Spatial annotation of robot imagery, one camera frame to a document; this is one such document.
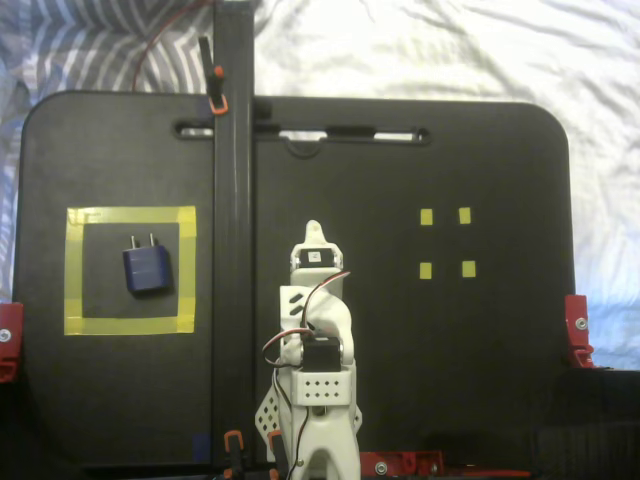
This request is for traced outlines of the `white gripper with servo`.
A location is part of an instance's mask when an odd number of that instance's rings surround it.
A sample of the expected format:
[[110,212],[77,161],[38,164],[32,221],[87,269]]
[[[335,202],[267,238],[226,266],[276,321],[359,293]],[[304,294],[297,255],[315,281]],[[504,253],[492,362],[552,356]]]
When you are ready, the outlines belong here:
[[290,284],[314,287],[344,269],[344,256],[334,243],[328,243],[322,225],[309,220],[304,243],[294,246],[291,255]]

